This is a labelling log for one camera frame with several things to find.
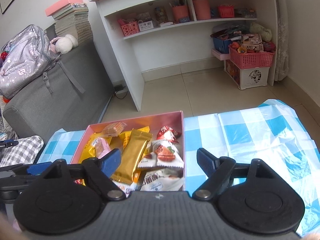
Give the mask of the large red snack pack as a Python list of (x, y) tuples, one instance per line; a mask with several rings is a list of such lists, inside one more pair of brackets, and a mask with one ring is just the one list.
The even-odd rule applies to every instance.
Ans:
[(74, 182), (78, 185), (86, 186), (84, 179), (77, 179)]

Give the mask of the yellow snack pack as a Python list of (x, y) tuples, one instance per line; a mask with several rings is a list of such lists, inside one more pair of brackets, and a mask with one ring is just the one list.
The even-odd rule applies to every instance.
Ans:
[(129, 140), (131, 138), (131, 134), (132, 134), (133, 131), (135, 133), (149, 133), (150, 132), (150, 127), (149, 126), (144, 126), (142, 128), (139, 128), (139, 129), (133, 129), (133, 130), (121, 132), (120, 135), (118, 135), (118, 137), (123, 143), (123, 149), (125, 149), (126, 146), (128, 145)]
[(78, 163), (82, 163), (87, 158), (96, 158), (95, 154), (95, 142), (97, 138), (104, 138), (102, 133), (94, 133), (90, 136), (89, 141), (85, 144), (84, 149), (81, 152)]

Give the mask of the pink rice cracker pack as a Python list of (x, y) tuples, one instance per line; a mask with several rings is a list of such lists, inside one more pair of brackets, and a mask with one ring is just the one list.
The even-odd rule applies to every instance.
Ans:
[(108, 142), (104, 138), (97, 138), (94, 147), (98, 159), (101, 159), (111, 151)]

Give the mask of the lotus chip orange pack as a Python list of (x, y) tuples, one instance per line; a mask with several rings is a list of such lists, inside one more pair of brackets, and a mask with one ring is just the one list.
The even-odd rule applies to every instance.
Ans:
[(121, 189), (121, 191), (123, 191), (126, 195), (126, 197), (128, 197), (130, 195), (131, 192), (133, 191), (139, 191), (142, 183), (140, 182), (140, 174), (141, 172), (136, 172), (133, 182), (129, 185), (129, 184), (125, 184), (125, 183), (121, 183), (115, 180), (112, 180), (117, 187), (119, 187)]

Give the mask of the wafer biscuit clear pack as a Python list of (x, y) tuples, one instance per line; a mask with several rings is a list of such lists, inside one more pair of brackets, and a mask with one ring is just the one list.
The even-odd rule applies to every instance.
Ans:
[(117, 137), (126, 126), (127, 124), (122, 121), (114, 122), (104, 127), (101, 133), (106, 137)]

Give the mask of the gold bar wrapper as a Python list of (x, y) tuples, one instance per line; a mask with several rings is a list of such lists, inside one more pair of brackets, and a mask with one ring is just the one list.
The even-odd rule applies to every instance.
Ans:
[(132, 132), (129, 143), (121, 154), (121, 163), (111, 176), (112, 180), (129, 185), (133, 182), (137, 166), (151, 139), (151, 133)]

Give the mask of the white nut snack pack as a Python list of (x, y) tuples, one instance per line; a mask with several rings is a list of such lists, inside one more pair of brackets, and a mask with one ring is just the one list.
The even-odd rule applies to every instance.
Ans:
[(146, 172), (141, 191), (178, 191), (184, 184), (184, 178), (169, 168)]

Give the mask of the white pecan snack pack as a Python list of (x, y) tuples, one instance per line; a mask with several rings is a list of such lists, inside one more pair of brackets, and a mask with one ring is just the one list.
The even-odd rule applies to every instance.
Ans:
[(184, 162), (178, 148), (168, 140), (155, 140), (150, 146), (150, 153), (145, 155), (138, 166), (145, 168), (184, 168)]

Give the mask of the small red snack pack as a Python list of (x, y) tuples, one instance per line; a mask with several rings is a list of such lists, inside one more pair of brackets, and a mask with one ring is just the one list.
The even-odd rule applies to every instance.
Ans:
[(181, 132), (169, 126), (163, 126), (157, 133), (157, 140), (167, 140), (173, 144), (178, 144), (178, 139), (182, 136)]

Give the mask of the grey checkered cushion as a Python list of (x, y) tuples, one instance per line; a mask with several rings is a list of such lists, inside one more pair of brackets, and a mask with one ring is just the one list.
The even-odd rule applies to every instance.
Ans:
[(38, 135), (17, 139), (15, 142), (16, 145), (1, 149), (1, 167), (32, 164), (44, 146), (44, 141)]

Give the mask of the pink lined cardboard box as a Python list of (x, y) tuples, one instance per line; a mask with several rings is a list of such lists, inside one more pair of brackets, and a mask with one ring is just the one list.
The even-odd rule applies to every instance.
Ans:
[(87, 127), (71, 163), (101, 159), (121, 151), (119, 167), (110, 176), (125, 193), (177, 191), (184, 183), (183, 113), (172, 112), (93, 124)]

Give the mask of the grey sofa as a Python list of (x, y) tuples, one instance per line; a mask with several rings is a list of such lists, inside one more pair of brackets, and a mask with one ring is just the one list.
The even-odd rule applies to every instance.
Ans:
[(60, 54), (48, 70), (50, 93), (42, 77), (21, 89), (1, 110), (4, 123), (20, 138), (48, 141), (61, 128), (85, 129), (102, 119), (114, 87), (93, 41)]

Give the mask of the blue checkered tablecloth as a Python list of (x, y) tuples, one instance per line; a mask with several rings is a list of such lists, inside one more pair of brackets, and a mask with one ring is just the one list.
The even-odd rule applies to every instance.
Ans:
[(196, 163), (196, 150), (205, 148), (218, 157), (241, 163), (260, 158), (303, 198), (305, 215), (297, 232), (319, 232), (319, 151), (295, 110), (269, 99), (256, 108), (182, 118), (179, 112), (127, 119), (128, 129), (162, 126), (183, 132), (185, 188), (189, 193), (205, 180)]

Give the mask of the power strip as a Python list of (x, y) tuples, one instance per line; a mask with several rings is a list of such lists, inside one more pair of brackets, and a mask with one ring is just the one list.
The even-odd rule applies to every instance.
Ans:
[(127, 92), (127, 87), (120, 84), (120, 85), (115, 85), (114, 86), (114, 92), (115, 94), (123, 94)]

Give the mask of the white storage box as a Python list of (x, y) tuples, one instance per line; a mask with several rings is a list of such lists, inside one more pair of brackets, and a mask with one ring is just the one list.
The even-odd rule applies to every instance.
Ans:
[(240, 90), (267, 86), (269, 67), (240, 69), (231, 60), (226, 60), (224, 71)]

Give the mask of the silver grey backpack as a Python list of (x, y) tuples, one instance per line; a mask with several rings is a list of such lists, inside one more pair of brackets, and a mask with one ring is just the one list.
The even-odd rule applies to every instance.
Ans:
[(29, 25), (3, 47), (7, 56), (1, 67), (1, 95), (12, 99), (21, 89), (42, 77), (50, 93), (48, 70), (60, 58), (51, 50), (46, 32), (37, 25)]

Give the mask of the pink plastic basket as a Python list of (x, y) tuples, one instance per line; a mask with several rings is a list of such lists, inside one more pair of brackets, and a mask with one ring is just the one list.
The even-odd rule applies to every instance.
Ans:
[(260, 67), (271, 67), (273, 63), (274, 53), (259, 52), (240, 54), (237, 50), (229, 47), (230, 60), (240, 69), (251, 69)]

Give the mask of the blue storage bin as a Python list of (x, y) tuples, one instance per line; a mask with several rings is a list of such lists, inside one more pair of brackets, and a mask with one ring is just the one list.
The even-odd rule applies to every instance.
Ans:
[(232, 44), (232, 40), (222, 40), (220, 38), (214, 37), (213, 44), (215, 50), (219, 51), (221, 54), (229, 53), (229, 45)]

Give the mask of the white plush toy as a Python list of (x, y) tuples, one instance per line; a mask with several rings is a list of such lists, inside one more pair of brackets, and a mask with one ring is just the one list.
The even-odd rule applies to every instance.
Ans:
[(55, 37), (50, 41), (50, 48), (54, 53), (67, 54), (78, 45), (78, 40), (71, 34), (64, 37)]

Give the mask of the small pink shelf basket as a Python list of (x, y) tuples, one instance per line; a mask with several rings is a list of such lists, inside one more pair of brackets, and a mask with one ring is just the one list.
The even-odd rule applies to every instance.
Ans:
[(138, 22), (135, 20), (125, 21), (124, 19), (118, 19), (117, 22), (119, 23), (122, 32), (125, 37), (131, 36), (133, 34), (137, 34), (140, 32)]

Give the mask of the stack of books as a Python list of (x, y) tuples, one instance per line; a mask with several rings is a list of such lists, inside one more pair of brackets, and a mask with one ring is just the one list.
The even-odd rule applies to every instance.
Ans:
[(55, 36), (72, 35), (79, 44), (93, 39), (88, 12), (83, 0), (59, 0), (45, 10), (46, 16), (54, 20)]

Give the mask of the small red basket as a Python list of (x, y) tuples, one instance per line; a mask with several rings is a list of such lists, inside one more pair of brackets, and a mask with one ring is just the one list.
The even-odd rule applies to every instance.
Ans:
[(234, 18), (234, 6), (233, 5), (220, 5), (217, 7), (221, 18)]

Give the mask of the pink pen cup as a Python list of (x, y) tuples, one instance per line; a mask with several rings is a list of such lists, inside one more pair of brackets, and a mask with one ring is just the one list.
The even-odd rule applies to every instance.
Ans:
[(187, 5), (179, 5), (172, 7), (171, 9), (175, 22), (179, 22), (181, 18), (189, 17), (189, 9)]

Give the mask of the white shelf desk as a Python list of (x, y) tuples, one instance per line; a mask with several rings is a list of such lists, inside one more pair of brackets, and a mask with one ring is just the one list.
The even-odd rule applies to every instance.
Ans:
[[(232, 23), (249, 23), (245, 17), (210, 20), (196, 19), (193, 0), (89, 0), (97, 6), (105, 31), (115, 54), (131, 98), (137, 110), (142, 107), (145, 83), (162, 77), (212, 67), (211, 33), (214, 28)], [(210, 8), (233, 5), (253, 9), (255, 21), (277, 33), (277, 0), (209, 0)], [(172, 7), (187, 5), (189, 17), (175, 22)], [(156, 8), (164, 9), (171, 25), (155, 25), (125, 37), (118, 19), (135, 18), (148, 13), (156, 17)]]

